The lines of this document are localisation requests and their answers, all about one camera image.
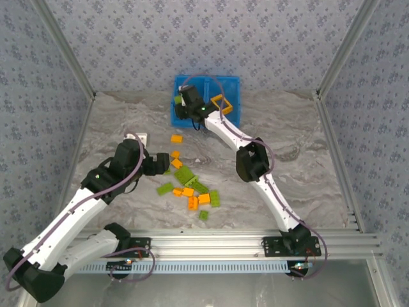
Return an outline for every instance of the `yellow lego brick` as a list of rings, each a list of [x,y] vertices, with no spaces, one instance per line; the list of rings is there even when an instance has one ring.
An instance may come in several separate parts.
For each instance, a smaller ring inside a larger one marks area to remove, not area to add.
[[[177,150],[173,150],[173,152],[171,153],[172,158],[178,159],[179,156],[180,156],[180,152]]]
[[[182,195],[187,196],[187,197],[191,197],[191,196],[194,195],[194,190],[189,188],[189,187],[185,187],[185,188],[183,188]]]
[[[181,187],[175,187],[173,189],[173,194],[177,197],[181,197],[182,192],[183,192],[183,189]]]
[[[199,208],[199,202],[197,201],[196,196],[189,197],[189,200],[188,200],[188,203],[187,203],[187,208],[189,210],[197,210]]]
[[[180,169],[180,168],[183,166],[183,163],[180,162],[179,159],[173,160],[173,161],[171,162],[171,164],[172,164],[175,168],[177,168],[177,169]]]
[[[183,136],[173,134],[171,137],[171,142],[176,144],[181,144],[183,142]]]
[[[214,104],[215,106],[217,106],[217,109],[219,109],[219,110],[220,110],[220,106],[219,106],[219,104],[218,104],[217,102],[218,102],[219,100],[222,100],[222,98],[223,98],[223,95],[220,94],[220,95],[214,96],[213,98],[210,99],[210,100],[213,102],[213,104]],[[233,106],[232,106],[231,103],[224,97],[223,114],[224,114],[224,115],[229,114],[232,110],[233,110]]]
[[[199,195],[199,204],[200,205],[206,205],[208,203],[210,203],[210,195],[209,194]]]

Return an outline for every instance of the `gray marble surface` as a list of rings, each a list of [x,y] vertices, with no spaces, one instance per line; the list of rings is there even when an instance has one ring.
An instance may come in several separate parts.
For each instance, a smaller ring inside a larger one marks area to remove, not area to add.
[[[103,227],[117,222],[126,228],[276,228],[276,222],[258,193],[235,171],[235,153],[206,130],[177,129],[170,125],[168,92],[98,93],[75,170],[69,197],[87,172],[114,154],[123,131],[147,132],[148,151],[181,152],[180,160],[210,189],[218,189],[220,208],[209,210],[208,221],[187,210],[187,199],[171,193],[158,196],[156,188],[171,176],[142,177],[137,189],[118,196],[90,223]],[[274,179],[289,204],[311,226],[342,228],[347,208],[337,183],[325,135],[314,102],[284,91],[242,92],[241,129],[259,136],[275,152]],[[181,145],[171,144],[182,134]]]

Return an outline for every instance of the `blue tray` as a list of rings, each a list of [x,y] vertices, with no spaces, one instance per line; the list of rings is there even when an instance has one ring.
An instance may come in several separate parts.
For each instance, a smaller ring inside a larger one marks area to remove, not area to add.
[[[171,101],[171,123],[174,127],[192,127],[192,120],[180,120],[174,112],[173,97],[179,94],[179,86],[188,78],[188,75],[177,75],[174,78],[173,96]],[[236,127],[240,127],[240,78],[233,76],[216,76],[217,80],[223,86],[226,99],[233,106],[233,111],[226,115]],[[199,94],[203,97],[205,103],[208,103],[214,96],[221,94],[219,87],[212,78],[206,75],[200,75],[192,78],[187,85],[196,86]]]

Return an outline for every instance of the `green plate brick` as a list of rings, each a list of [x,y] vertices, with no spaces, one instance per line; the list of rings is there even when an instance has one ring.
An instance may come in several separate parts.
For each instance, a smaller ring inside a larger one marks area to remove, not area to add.
[[[200,211],[199,219],[201,219],[202,221],[207,221],[209,219],[209,212],[204,210]]]
[[[181,104],[181,95],[175,96],[173,100],[175,104]]]
[[[203,184],[201,184],[199,181],[193,182],[193,184],[190,185],[190,187],[199,192],[200,194],[206,194],[209,191],[209,188]]]
[[[199,176],[195,176],[184,184],[185,187],[190,187],[195,181],[199,180]]]
[[[194,177],[192,171],[184,165],[173,174],[181,185],[185,185],[190,179]]]
[[[156,189],[156,191],[158,191],[159,196],[162,196],[162,195],[165,195],[168,192],[173,191],[173,189],[174,189],[174,187],[173,187],[172,182],[168,182],[168,183],[158,187]]]
[[[219,192],[217,190],[212,190],[209,192],[210,195],[210,205],[213,208],[220,206]]]

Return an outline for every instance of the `blue floral wallpaper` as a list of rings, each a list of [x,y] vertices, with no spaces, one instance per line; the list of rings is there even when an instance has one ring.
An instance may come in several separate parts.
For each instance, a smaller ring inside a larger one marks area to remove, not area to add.
[[[29,0],[0,1],[0,255],[52,219],[88,102]],[[0,261],[0,306],[7,294]]]
[[[96,91],[168,90],[176,74],[317,88],[362,0],[47,0]]]
[[[367,230],[409,306],[409,2],[381,1],[326,97]]]

